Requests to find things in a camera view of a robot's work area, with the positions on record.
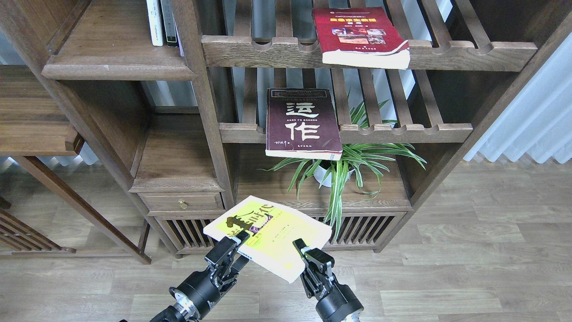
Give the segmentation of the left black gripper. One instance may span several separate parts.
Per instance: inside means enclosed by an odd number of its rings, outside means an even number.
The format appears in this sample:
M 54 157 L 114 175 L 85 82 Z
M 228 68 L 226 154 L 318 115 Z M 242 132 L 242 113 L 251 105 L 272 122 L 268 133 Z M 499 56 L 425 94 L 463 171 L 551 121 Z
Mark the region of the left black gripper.
M 239 272 L 249 259 L 234 255 L 250 236 L 243 230 L 236 236 L 223 237 L 205 257 L 208 268 L 194 271 L 178 287 L 169 288 L 176 300 L 174 309 L 182 315 L 180 320 L 202 320 L 236 284 Z M 229 268 L 228 274 L 222 271 Z

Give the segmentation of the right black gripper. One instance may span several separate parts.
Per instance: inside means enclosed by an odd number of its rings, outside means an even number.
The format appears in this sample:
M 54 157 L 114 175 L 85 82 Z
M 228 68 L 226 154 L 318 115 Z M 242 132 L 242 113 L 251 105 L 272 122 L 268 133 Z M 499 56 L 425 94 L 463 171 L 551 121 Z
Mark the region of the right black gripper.
M 306 269 L 301 275 L 308 298 L 316 297 L 316 311 L 323 322 L 359 322 L 364 306 L 346 284 L 340 284 L 332 272 L 335 259 L 301 239 L 293 242 Z

